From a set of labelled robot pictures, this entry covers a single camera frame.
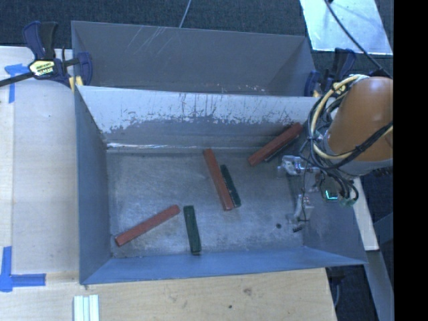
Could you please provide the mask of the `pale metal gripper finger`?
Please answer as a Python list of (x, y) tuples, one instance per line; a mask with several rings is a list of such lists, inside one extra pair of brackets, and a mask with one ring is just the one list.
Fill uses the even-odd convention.
[(299, 176), (303, 173), (302, 159), (299, 156), (284, 155), (277, 166), (277, 176)]
[(299, 194), (296, 199), (296, 208), (293, 213), (286, 215), (288, 221), (292, 223), (308, 222), (312, 216), (314, 206), (311, 204), (310, 199), (303, 194)]

